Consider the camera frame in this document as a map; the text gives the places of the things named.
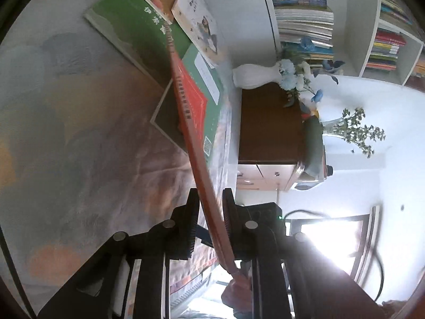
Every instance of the window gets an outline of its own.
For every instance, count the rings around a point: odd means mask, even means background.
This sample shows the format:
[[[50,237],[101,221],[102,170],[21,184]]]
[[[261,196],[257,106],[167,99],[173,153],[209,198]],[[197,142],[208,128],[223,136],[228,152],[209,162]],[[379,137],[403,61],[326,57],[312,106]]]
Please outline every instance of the window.
[[[290,235],[306,234],[320,252],[354,279],[365,250],[369,215],[288,222]]]

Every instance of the green book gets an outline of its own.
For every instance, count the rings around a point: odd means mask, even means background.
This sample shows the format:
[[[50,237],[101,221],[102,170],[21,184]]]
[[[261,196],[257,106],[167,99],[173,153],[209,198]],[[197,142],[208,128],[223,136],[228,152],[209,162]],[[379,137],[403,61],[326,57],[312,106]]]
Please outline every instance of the green book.
[[[224,88],[216,69],[211,69],[194,44],[187,50],[182,59],[183,65],[190,77],[194,80],[199,91],[196,96],[203,96],[206,100],[205,117],[203,119],[203,154],[207,163],[212,158],[215,132],[217,131],[218,119],[223,103]],[[150,122],[157,127],[162,134],[169,138],[175,145],[187,152],[183,134],[179,128],[179,112],[172,84],[165,90]]]
[[[150,4],[145,0],[99,0],[84,17],[139,70],[167,87],[171,65],[164,20]],[[191,41],[176,22],[171,31],[181,58]]]

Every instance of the stack of books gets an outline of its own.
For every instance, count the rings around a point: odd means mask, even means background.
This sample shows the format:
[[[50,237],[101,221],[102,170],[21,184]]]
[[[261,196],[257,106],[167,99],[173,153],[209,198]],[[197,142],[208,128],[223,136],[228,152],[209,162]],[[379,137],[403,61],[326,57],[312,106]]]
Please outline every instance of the stack of books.
[[[316,47],[314,51],[307,51],[299,44],[286,43],[285,50],[303,55],[303,58],[310,67],[322,67],[323,60],[333,60],[334,52],[332,48]]]
[[[327,7],[327,0],[273,0],[273,6],[281,42],[299,44],[303,37],[309,37],[316,47],[327,49],[326,58],[329,57],[334,14]]]
[[[395,32],[378,29],[366,68],[392,71],[397,68],[397,54],[406,41]]]
[[[420,78],[425,77],[425,54],[422,53],[412,71],[412,75]]]
[[[412,25],[412,21],[394,0],[381,0],[381,15],[387,15],[399,22]]]
[[[315,46],[332,47],[334,14],[328,7],[282,6],[275,7],[275,14],[280,41],[300,43],[308,36]]]

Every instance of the white vase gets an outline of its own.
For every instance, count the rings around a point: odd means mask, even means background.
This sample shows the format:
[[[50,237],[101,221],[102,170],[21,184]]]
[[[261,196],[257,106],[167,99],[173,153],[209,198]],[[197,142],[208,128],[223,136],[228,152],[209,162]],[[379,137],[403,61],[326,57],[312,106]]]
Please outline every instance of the white vase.
[[[255,89],[270,82],[279,84],[282,80],[279,68],[279,62],[273,67],[252,64],[241,65],[233,70],[233,83],[236,87],[243,89]]]

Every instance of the red book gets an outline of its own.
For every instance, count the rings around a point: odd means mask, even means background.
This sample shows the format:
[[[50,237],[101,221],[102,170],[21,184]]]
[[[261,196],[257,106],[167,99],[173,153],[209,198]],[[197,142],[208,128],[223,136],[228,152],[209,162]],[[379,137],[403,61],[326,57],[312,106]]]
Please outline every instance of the red book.
[[[394,32],[387,32],[387,31],[383,31],[383,30],[378,30],[376,32],[375,39],[387,41],[391,44],[396,44],[396,45],[405,45],[406,44],[406,41],[404,40],[404,38],[401,35],[394,33]]]

